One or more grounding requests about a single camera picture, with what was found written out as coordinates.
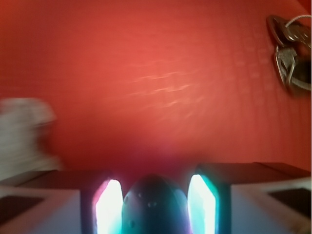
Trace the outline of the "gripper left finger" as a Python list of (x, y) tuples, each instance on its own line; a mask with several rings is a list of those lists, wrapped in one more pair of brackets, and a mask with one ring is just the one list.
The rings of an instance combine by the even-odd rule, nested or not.
[(0, 183), (3, 234), (119, 234), (122, 188), (108, 171), (32, 171)]

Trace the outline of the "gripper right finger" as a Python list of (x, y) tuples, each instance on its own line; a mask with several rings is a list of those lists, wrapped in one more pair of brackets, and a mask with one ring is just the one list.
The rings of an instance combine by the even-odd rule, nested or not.
[(200, 163), (188, 188), (194, 234), (309, 234), (312, 178), (285, 163)]

